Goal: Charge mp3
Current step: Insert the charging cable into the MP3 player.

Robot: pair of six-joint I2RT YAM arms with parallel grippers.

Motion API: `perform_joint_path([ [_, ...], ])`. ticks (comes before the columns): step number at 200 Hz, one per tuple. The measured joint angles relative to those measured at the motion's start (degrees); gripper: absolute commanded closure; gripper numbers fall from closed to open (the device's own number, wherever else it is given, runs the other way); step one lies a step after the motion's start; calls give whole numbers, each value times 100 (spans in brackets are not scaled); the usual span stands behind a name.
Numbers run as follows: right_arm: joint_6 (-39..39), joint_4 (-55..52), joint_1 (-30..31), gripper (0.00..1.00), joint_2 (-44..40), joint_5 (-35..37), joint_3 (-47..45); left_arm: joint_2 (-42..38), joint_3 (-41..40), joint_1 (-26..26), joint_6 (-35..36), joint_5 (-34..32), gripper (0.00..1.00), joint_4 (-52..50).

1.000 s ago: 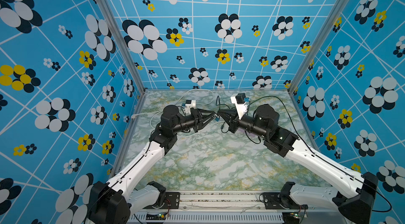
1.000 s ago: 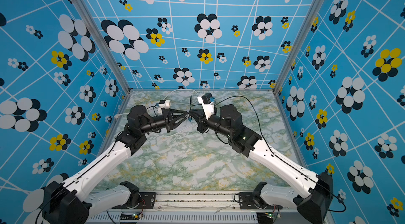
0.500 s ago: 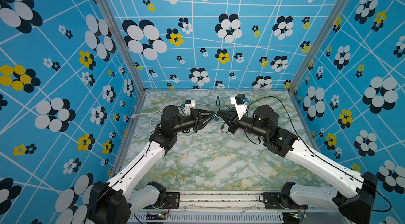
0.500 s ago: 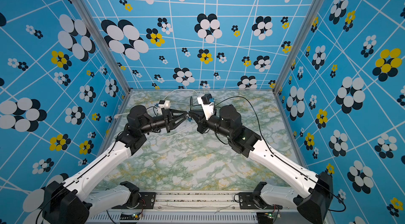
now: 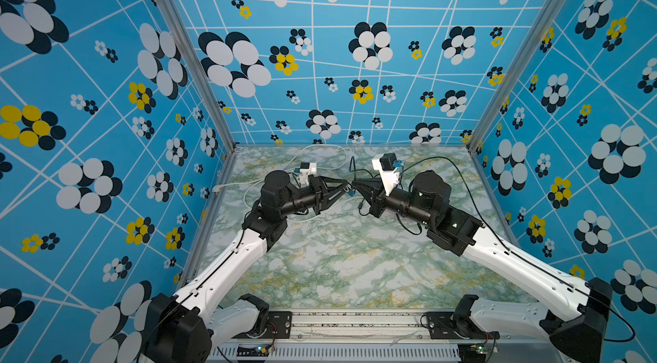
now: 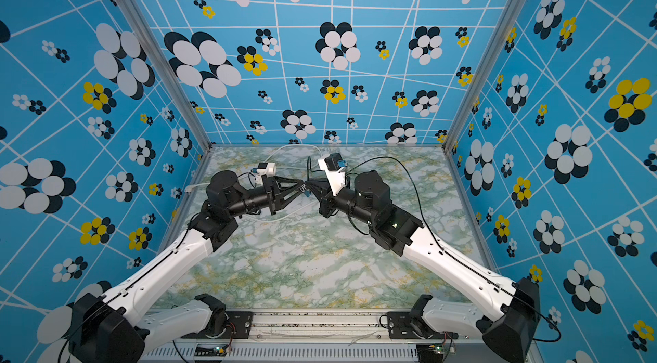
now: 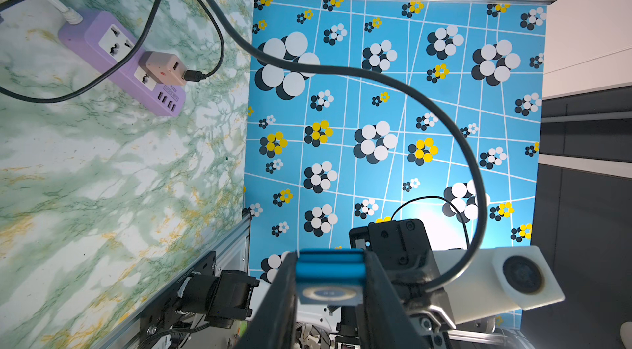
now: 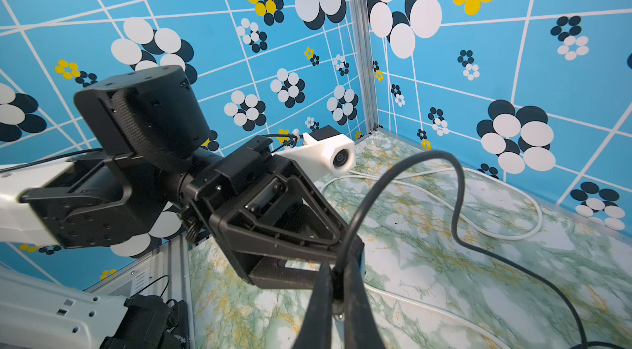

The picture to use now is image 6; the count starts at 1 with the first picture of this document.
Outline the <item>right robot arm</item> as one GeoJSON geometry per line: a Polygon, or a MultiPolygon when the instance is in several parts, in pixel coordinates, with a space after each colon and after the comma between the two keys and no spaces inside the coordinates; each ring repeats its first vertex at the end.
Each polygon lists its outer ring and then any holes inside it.
{"type": "Polygon", "coordinates": [[[474,306],[471,314],[448,313],[437,298],[423,295],[400,329],[422,339],[476,336],[507,362],[525,360],[542,318],[537,284],[503,277],[439,240],[421,219],[393,203],[390,187],[376,171],[359,174],[352,185],[343,174],[329,174],[307,180],[306,187],[323,217],[338,211],[366,224],[381,248],[430,270],[474,306]]]}

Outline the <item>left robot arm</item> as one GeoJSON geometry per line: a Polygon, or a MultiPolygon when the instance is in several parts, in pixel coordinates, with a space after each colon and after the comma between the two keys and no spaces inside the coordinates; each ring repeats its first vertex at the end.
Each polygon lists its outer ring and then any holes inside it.
{"type": "Polygon", "coordinates": [[[185,231],[141,270],[118,286],[73,305],[71,326],[57,360],[68,353],[81,362],[136,362],[143,354],[192,333],[234,337],[225,304],[202,294],[193,301],[148,316],[153,304],[200,261],[226,243],[245,215],[262,209],[275,214],[305,191],[302,179],[262,176],[246,189],[233,171],[219,171],[206,188],[207,198],[185,231]]]}

